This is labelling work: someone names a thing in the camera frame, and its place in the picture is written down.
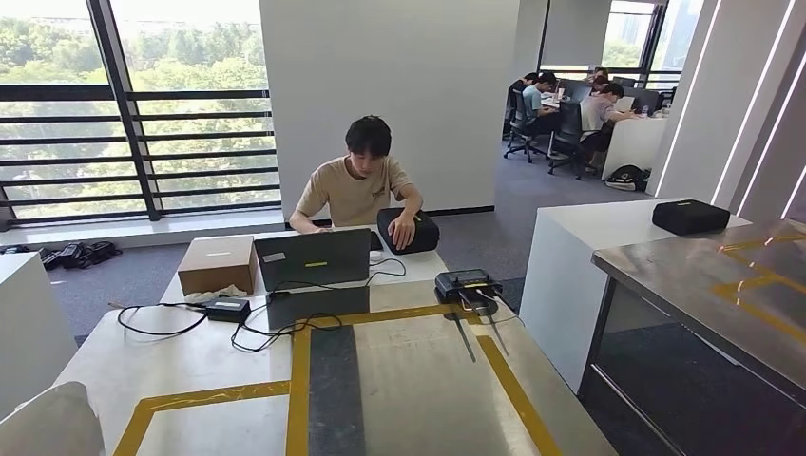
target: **stainless steel counter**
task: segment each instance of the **stainless steel counter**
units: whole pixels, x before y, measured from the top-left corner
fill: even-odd
[[[806,405],[806,226],[754,224],[606,249],[592,260]]]

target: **man's hand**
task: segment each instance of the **man's hand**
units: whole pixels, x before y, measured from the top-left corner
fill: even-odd
[[[392,244],[397,250],[408,247],[414,240],[414,216],[406,214],[405,211],[400,213],[389,224],[389,236],[392,237]]]

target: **backpack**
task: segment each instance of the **backpack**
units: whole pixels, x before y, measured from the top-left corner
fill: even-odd
[[[626,164],[613,171],[613,174],[604,182],[610,188],[624,190],[625,192],[642,192],[646,190],[649,174],[652,170],[642,170],[638,166]]]

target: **student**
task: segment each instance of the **student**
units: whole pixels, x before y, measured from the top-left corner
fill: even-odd
[[[366,116],[350,125],[344,140],[347,156],[314,171],[289,223],[303,234],[327,231],[315,226],[311,217],[329,204],[334,226],[372,225],[394,194],[406,206],[389,225],[389,234],[398,249],[406,248],[414,240],[414,215],[423,197],[400,163],[389,157],[392,132],[381,118]]]
[[[527,114],[540,118],[557,112],[553,107],[543,106],[542,100],[551,97],[551,91],[557,85],[557,77],[554,73],[545,71],[535,81],[523,91],[524,104],[527,107]]]
[[[591,85],[590,94],[596,95],[597,93],[601,92],[602,89],[605,88],[605,86],[607,86],[608,84],[610,84],[610,80],[607,79],[606,76],[597,76],[596,79],[594,79],[593,82],[590,83]]]
[[[602,127],[606,123],[635,119],[632,112],[619,112],[614,105],[624,96],[624,89],[615,83],[605,85],[596,95],[591,95],[580,103],[582,114],[583,146],[593,152],[588,167],[595,172],[605,162],[607,148],[610,146],[613,130],[606,131]]]
[[[529,73],[523,78],[518,79],[514,83],[509,86],[507,89],[507,111],[504,113],[504,135],[508,135],[510,130],[512,129],[512,125],[509,122],[512,120],[514,116],[515,109],[517,109],[518,100],[515,98],[515,95],[512,90],[517,90],[519,92],[523,92],[528,86],[534,84],[537,81],[537,73]]]
[[[597,66],[593,69],[593,74],[589,74],[585,78],[586,83],[592,83],[596,78],[604,76],[607,79],[610,79],[610,71],[607,70],[604,66]]]

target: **cardboard box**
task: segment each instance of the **cardboard box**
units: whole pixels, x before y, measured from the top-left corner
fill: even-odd
[[[184,295],[215,292],[235,285],[255,293],[258,256],[251,236],[193,239],[177,275]]]

